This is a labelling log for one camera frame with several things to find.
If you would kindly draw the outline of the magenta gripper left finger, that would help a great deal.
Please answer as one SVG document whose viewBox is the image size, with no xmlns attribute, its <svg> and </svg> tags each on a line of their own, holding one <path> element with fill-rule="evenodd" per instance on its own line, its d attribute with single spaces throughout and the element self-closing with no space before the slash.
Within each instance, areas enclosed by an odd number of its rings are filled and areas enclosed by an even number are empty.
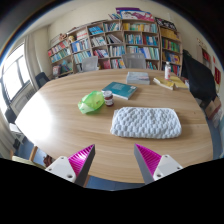
<svg viewBox="0 0 224 224">
<path fill-rule="evenodd" d="M 84 187 L 94 156 L 95 145 L 92 144 L 69 157 L 60 156 L 46 171 Z"/>
</svg>

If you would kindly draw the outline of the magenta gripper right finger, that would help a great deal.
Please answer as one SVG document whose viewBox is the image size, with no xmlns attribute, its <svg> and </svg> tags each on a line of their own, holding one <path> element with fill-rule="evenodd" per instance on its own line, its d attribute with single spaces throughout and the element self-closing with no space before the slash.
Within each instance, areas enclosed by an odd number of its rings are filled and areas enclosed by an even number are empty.
<svg viewBox="0 0 224 224">
<path fill-rule="evenodd" d="M 134 155 L 145 184 L 157 181 L 182 169 L 182 166 L 170 155 L 159 155 L 139 144 L 134 145 Z"/>
</svg>

